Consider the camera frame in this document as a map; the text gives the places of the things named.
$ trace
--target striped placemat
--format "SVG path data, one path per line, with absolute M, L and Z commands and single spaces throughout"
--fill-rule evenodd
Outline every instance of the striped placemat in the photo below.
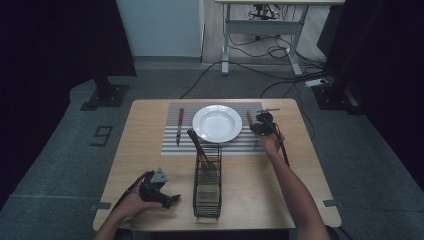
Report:
M 241 117 L 243 126 L 240 134 L 233 140 L 220 143 L 222 155 L 264 155 L 260 142 L 249 129 L 249 120 L 247 111 L 252 113 L 254 118 L 256 111 L 262 110 L 260 102 L 242 102 L 242 103 L 170 103 L 168 118 L 166 122 L 165 133 L 163 136 L 161 155 L 196 155 L 196 148 L 187 134 L 187 130 L 192 129 L 192 120 L 194 115 L 202 108 L 210 105 L 224 105 L 234 109 Z M 175 138 L 177 136 L 178 116 L 180 108 L 184 108 L 184 118 L 181 128 L 180 146 L 177 146 Z M 199 138 L 203 147 L 214 147 L 217 144 L 207 142 Z

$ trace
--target utensil handle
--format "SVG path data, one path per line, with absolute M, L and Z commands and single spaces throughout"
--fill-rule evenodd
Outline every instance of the utensil handle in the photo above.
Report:
M 253 119 L 252 115 L 250 114 L 250 111 L 247 111 L 247 119 L 249 120 L 249 125 L 253 125 Z
M 197 134 L 193 129 L 189 129 L 187 130 L 187 134 L 188 136 L 190 136 L 191 140 L 194 143 L 194 146 L 196 147 L 197 150 L 197 154 L 199 154 L 200 156 L 206 156 L 205 155 L 205 151 L 203 150 L 202 146 L 199 143 L 199 139 L 197 138 Z
M 178 125 L 183 124 L 184 108 L 180 108 L 180 114 L 178 116 Z

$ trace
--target hand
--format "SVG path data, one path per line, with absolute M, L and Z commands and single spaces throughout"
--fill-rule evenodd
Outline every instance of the hand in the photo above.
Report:
M 124 198 L 111 214 L 117 214 L 121 218 L 126 218 L 147 209 L 160 207 L 162 207 L 162 204 L 159 202 L 144 202 L 140 198 L 139 187 L 137 186 Z
M 280 150 L 280 143 L 278 142 L 277 136 L 275 134 L 270 134 L 268 136 L 256 135 L 262 142 L 262 147 L 267 152 L 278 152 Z M 284 141 L 285 137 L 280 132 L 281 139 Z

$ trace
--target desk leg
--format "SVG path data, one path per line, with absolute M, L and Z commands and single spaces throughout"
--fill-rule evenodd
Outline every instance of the desk leg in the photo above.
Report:
M 222 75 L 228 75 L 229 73 L 229 68 L 228 68 L 228 54 L 229 54 L 229 49 L 228 49 L 228 37 L 230 35 L 230 12 L 231 12 L 231 4 L 226 4 L 227 6 L 227 14 L 226 17 L 224 19 L 224 47 L 222 49 L 222 69 L 221 69 L 221 74 Z
M 299 43 L 300 34 L 302 33 L 303 26 L 305 25 L 306 14 L 308 14 L 309 5 L 305 5 L 303 9 L 302 16 L 299 20 L 299 27 L 297 28 L 296 35 L 294 35 L 293 42 L 291 43 L 290 48 L 287 48 L 287 56 L 289 57 L 290 63 L 293 67 L 295 75 L 302 75 L 302 70 L 299 67 L 298 58 L 296 55 L 297 44 Z

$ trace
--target dish rack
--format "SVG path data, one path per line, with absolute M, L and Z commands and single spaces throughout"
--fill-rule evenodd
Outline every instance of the dish rack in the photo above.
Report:
M 193 210 L 194 216 L 216 218 L 221 215 L 221 147 L 205 147 L 205 155 L 208 160 L 215 165 L 213 172 L 204 171 L 202 162 L 197 155 L 194 189 L 193 189 Z

